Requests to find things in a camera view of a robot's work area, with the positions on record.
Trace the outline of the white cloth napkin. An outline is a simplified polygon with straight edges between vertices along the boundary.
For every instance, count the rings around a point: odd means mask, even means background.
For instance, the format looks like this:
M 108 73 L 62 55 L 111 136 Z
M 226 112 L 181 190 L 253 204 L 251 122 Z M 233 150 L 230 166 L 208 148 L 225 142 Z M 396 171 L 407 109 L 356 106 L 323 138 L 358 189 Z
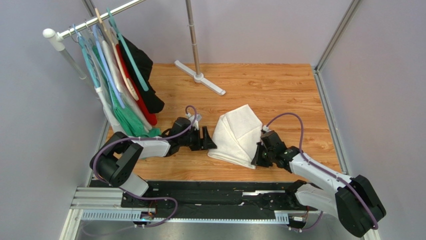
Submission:
M 255 169 L 252 164 L 260 142 L 262 122 L 248 104 L 221 115 L 212 140 L 216 149 L 210 149 L 210 158 Z

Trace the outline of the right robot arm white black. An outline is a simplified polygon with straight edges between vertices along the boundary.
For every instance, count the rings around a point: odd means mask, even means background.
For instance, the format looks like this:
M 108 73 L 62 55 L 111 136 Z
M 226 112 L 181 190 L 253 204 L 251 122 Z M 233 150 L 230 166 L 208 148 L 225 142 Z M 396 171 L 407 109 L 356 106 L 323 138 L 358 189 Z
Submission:
M 305 180 L 295 181 L 288 193 L 299 205 L 334 216 L 353 236 L 378 229 L 387 211 L 371 182 L 363 175 L 345 175 L 317 162 L 296 146 L 287 147 L 273 131 L 262 131 L 251 162 L 257 167 L 285 169 Z

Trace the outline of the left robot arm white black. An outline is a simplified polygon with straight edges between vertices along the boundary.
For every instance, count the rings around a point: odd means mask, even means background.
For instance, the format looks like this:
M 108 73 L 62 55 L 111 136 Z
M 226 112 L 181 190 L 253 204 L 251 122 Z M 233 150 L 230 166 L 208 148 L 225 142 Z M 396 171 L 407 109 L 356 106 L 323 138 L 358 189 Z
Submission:
M 93 156 L 89 166 L 95 176 L 113 188 L 142 197 L 149 184 L 133 170 L 140 159 L 170 157 L 181 147 L 191 151 L 217 148 L 206 126 L 199 126 L 197 117 L 177 118 L 172 127 L 152 138 L 130 137 L 116 132 Z

